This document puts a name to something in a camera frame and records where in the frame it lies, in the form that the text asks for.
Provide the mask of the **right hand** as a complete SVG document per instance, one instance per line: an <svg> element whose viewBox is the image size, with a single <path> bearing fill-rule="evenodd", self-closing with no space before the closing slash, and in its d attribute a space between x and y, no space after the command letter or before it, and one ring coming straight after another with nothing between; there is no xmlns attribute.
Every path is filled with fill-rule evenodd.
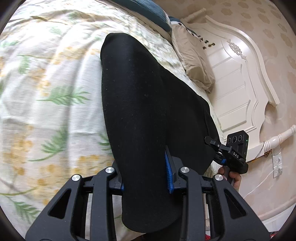
<svg viewBox="0 0 296 241"><path fill-rule="evenodd" d="M228 170L228 167L222 166L218 170L218 174L222 175L224 179L231 179L231 184L233 188L238 192L241 184L241 175L237 172L232 172Z"/></svg>

